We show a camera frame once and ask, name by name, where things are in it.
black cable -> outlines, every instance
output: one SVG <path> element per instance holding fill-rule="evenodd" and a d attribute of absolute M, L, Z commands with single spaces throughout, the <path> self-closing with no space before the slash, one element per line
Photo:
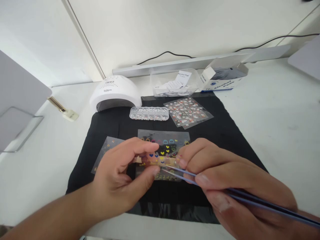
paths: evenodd
<path fill-rule="evenodd" d="M 258 47 L 247 47 L 247 48 L 240 48 L 239 50 L 235 51 L 235 52 L 239 52 L 240 50 L 243 50 L 243 49 L 256 49 L 256 48 L 259 48 L 259 47 L 262 47 L 263 45 L 269 43 L 269 42 L 272 42 L 273 40 L 276 40 L 276 39 L 279 39 L 279 38 L 283 38 L 283 37 L 308 37 L 308 36 L 316 36 L 316 35 L 319 35 L 319 33 L 313 33 L 313 34 L 308 34 L 308 35 L 285 35 L 285 36 L 280 36 L 280 37 L 276 37 L 274 39 L 271 39 L 270 41 L 268 42 L 265 42 L 264 44 L 261 44 L 260 46 Z"/>
<path fill-rule="evenodd" d="M 194 57 L 190 57 L 189 55 L 180 55 L 180 54 L 172 53 L 172 52 L 170 52 L 170 51 L 166 51 L 166 52 L 164 52 L 164 53 L 161 53 L 159 56 L 156 56 L 156 57 L 154 57 L 154 58 L 149 58 L 149 59 L 147 59 L 147 60 L 145 60 L 145 61 L 143 61 L 143 62 L 141 62 L 141 63 L 138 63 L 137 65 L 140 65 L 140 64 L 142 64 L 142 63 L 145 63 L 146 61 L 149 61 L 149 60 L 151 60 L 151 59 L 155 59 L 155 58 L 157 58 L 157 57 L 160 57 L 162 54 L 165 54 L 165 53 L 171 53 L 172 55 L 175 55 L 175 56 L 182 56 L 182 57 L 194 58 Z"/>
<path fill-rule="evenodd" d="M 274 39 L 271 39 L 271 40 L 269 40 L 268 42 L 265 42 L 265 43 L 261 44 L 261 45 L 258 46 L 258 47 L 240 48 L 240 49 L 238 49 L 238 50 L 235 51 L 235 52 L 239 52 L 239 51 L 241 51 L 241 50 L 243 50 L 243 49 L 256 49 L 256 48 L 262 47 L 263 45 L 265 45 L 265 44 L 267 44 L 267 43 L 269 43 L 269 42 L 272 42 L 273 40 L 279 39 L 279 38 L 284 38 L 284 37 L 308 37 L 308 36 L 317 36 L 317 35 L 320 35 L 320 34 L 319 34 L 319 33 L 313 33 L 313 34 L 308 34 L 308 35 L 285 35 L 285 36 L 280 36 L 280 37 L 276 37 L 276 38 L 274 38 Z M 160 55 L 158 55 L 158 56 L 156 56 L 156 57 L 149 58 L 149 59 L 147 59 L 147 60 L 145 60 L 145 61 L 143 61 L 143 62 L 141 62 L 141 63 L 138 63 L 137 65 L 140 65 L 140 64 L 142 64 L 142 63 L 145 63 L 145 62 L 147 62 L 147 61 L 149 61 L 149 60 L 151 60 L 151 59 L 155 59 L 155 58 L 157 58 L 157 57 L 160 57 L 161 55 L 163 55 L 163 54 L 165 54 L 165 53 L 171 53 L 172 55 L 175 55 L 175 56 L 182 56 L 182 57 L 194 58 L 194 57 L 191 57 L 191 56 L 189 56 L 189 55 L 180 55 L 180 54 L 172 53 L 172 52 L 170 52 L 170 51 L 166 51 L 166 52 L 161 53 Z"/>

black mat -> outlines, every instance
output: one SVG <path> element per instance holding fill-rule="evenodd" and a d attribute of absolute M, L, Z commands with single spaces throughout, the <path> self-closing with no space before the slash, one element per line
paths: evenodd
<path fill-rule="evenodd" d="M 92 167 L 107 136 L 128 139 L 137 136 L 138 129 L 158 131 L 187 131 L 191 142 L 206 138 L 241 157 L 244 157 L 263 170 L 263 166 L 242 133 L 214 94 L 194 94 L 192 97 L 205 107 L 214 118 L 184 130 L 177 128 L 170 118 L 168 121 L 141 121 L 129 118 L 130 107 L 117 107 L 95 113 L 83 144 L 78 161 L 70 175 L 66 193 L 90 183 L 94 175 Z M 144 98 L 143 106 L 162 107 L 163 103 L 174 98 Z M 127 174 L 134 179 L 135 165 Z M 151 189 L 141 198 L 129 213 L 204 223 L 218 223 L 211 206 L 202 190 L 192 184 L 182 182 L 155 181 Z"/>

white label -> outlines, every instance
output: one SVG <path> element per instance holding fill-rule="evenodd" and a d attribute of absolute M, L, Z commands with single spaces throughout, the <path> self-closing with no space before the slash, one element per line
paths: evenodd
<path fill-rule="evenodd" d="M 188 82 L 191 74 L 192 73 L 190 73 L 190 72 L 179 71 L 179 73 L 174 81 L 169 81 L 161 86 L 155 87 L 157 94 L 167 93 L 168 91 L 170 91 L 172 89 L 180 89 L 180 88 L 185 88 L 185 87 L 188 88 L 187 82 Z"/>
<path fill-rule="evenodd" d="M 187 85 L 187 82 L 190 78 L 192 73 L 190 72 L 185 72 L 185 71 L 179 71 L 176 79 L 174 82 L 180 82 L 181 83 L 181 88 L 185 87 Z"/>

desk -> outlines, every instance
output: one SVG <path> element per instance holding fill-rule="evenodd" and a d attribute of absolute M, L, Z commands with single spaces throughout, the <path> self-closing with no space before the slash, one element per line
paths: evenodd
<path fill-rule="evenodd" d="M 288 65 L 287 59 L 247 66 L 249 75 L 239 86 L 216 95 L 270 174 L 293 191 L 299 208 L 320 216 L 320 82 Z M 132 80 L 142 96 L 152 95 L 149 77 Z M 45 118 L 23 148 L 0 155 L 1 224 L 16 225 L 65 194 L 90 126 L 89 98 L 97 84 L 52 88 L 54 97 L 79 113 L 77 121 L 63 119 L 46 102 L 38 111 Z M 103 221 L 87 235 L 130 240 L 233 239 L 220 225 L 131 214 Z"/>

tweezers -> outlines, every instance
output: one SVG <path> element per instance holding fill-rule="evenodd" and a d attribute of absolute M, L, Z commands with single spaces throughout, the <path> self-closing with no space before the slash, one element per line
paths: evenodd
<path fill-rule="evenodd" d="M 172 168 L 176 171 L 179 171 L 179 172 L 182 172 L 182 173 L 186 173 L 188 175 L 191 175 L 193 177 L 196 176 L 196 174 L 194 173 L 191 173 L 191 172 L 188 172 L 186 170 L 183 170 L 183 169 L 180 169 L 180 168 L 175 168 L 175 167 L 172 167 L 172 166 L 167 166 L 167 165 L 163 165 L 163 164 L 160 164 L 161 166 L 161 170 L 169 173 L 169 174 L 172 174 L 173 176 L 177 177 L 177 178 L 180 178 L 182 180 L 185 180 L 186 182 L 189 182 L 189 183 L 192 183 L 196 186 L 199 186 L 195 181 L 192 181 L 191 179 L 188 179 L 188 178 L 185 178 L 185 177 L 182 177 L 178 174 L 175 174 L 175 173 L 172 173 L 172 172 L 169 172 L 163 168 Z M 298 222 L 301 222 L 301 223 L 304 223 L 304 224 L 307 224 L 307 225 L 310 225 L 310 226 L 313 226 L 313 227 L 316 227 L 316 228 L 319 228 L 320 229 L 320 223 L 317 222 L 317 221 L 314 221 L 312 219 L 309 219 L 307 217 L 304 217 L 298 213 L 295 213 L 293 211 L 290 211 L 286 208 L 283 208 L 283 207 L 280 207 L 276 204 L 273 204 L 273 203 L 270 203 L 268 201 L 265 201 L 257 196 L 254 196 L 250 193 L 247 193 L 247 192 L 244 192 L 244 190 L 239 190 L 239 189 L 236 189 L 236 188 L 227 188 L 225 190 L 225 193 L 227 195 L 229 195 L 230 197 L 232 197 L 233 199 L 237 200 L 237 201 L 241 201 L 241 202 L 244 202 L 244 203 L 247 203 L 247 204 L 250 204 L 250 205 L 253 205 L 253 206 L 256 206 L 256 207 L 260 207 L 260 208 L 263 208 L 263 209 L 266 209 L 266 210 L 269 210 L 271 212 L 275 212 L 275 213 L 278 213 L 280 215 L 283 215 L 283 216 L 287 216 L 295 221 L 298 221 Z"/>

